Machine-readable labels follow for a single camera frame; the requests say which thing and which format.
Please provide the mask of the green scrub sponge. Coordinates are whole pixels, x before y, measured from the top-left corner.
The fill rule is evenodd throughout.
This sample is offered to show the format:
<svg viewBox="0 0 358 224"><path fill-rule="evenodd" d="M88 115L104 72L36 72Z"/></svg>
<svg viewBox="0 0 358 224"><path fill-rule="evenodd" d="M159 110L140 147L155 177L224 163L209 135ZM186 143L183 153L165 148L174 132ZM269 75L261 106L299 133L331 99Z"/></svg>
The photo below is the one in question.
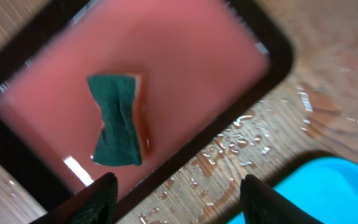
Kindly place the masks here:
<svg viewBox="0 0 358 224"><path fill-rule="evenodd" d="M93 161L113 167L141 165L142 158L132 120L135 78L99 74L88 77L87 82L104 123Z"/></svg>

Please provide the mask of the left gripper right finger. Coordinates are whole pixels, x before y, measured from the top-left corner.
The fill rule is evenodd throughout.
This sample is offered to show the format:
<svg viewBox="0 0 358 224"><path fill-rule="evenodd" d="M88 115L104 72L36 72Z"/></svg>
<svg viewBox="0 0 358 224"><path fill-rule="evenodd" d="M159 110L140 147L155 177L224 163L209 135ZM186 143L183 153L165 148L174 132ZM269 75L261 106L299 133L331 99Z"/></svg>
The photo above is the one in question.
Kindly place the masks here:
<svg viewBox="0 0 358 224"><path fill-rule="evenodd" d="M252 174L241 180L240 201L245 222L249 224L320 222Z"/></svg>

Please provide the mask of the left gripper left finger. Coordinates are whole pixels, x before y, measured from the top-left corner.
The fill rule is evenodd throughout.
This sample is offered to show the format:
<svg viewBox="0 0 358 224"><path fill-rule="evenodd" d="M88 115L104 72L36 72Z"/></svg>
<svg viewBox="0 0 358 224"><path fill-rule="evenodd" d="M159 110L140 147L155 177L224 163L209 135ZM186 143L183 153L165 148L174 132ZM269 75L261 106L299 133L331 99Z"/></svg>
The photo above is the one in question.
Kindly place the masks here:
<svg viewBox="0 0 358 224"><path fill-rule="evenodd" d="M117 195L117 177L108 172L52 212L30 224L112 224Z"/></svg>

